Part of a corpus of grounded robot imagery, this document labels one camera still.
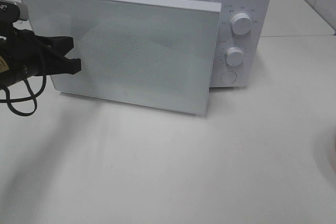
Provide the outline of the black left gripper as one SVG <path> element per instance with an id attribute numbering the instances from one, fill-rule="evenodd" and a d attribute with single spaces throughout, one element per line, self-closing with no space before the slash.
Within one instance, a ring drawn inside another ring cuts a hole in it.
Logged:
<path id="1" fill-rule="evenodd" d="M 81 71 L 81 59 L 66 58 L 73 49 L 72 37 L 37 36 L 31 30 L 19 30 L 4 22 L 1 22 L 1 36 L 6 38 L 1 39 L 1 89 L 38 74 L 51 76 Z"/>

